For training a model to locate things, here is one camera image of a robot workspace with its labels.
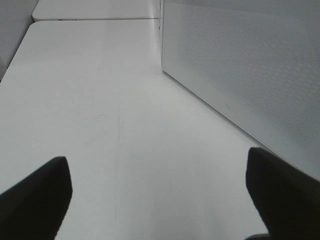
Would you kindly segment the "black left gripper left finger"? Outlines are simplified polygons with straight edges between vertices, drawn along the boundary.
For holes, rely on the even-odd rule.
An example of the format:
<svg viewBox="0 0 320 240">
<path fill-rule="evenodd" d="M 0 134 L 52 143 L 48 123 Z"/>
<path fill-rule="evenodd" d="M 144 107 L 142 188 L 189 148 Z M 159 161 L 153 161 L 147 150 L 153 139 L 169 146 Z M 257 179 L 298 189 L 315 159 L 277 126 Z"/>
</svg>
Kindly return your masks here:
<svg viewBox="0 0 320 240">
<path fill-rule="evenodd" d="M 0 238 L 55 239 L 72 195 L 66 157 L 51 159 L 0 195 Z"/>
</svg>

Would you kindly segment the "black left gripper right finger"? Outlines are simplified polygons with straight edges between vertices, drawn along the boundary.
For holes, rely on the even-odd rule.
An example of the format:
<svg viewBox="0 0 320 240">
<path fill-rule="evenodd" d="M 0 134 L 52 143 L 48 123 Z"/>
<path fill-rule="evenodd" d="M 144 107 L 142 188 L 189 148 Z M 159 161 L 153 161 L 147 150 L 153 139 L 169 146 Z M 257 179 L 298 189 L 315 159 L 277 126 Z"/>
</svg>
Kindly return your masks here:
<svg viewBox="0 0 320 240">
<path fill-rule="evenodd" d="M 260 147 L 248 151 L 245 183 L 267 233 L 250 240 L 318 240 L 320 182 Z"/>
</svg>

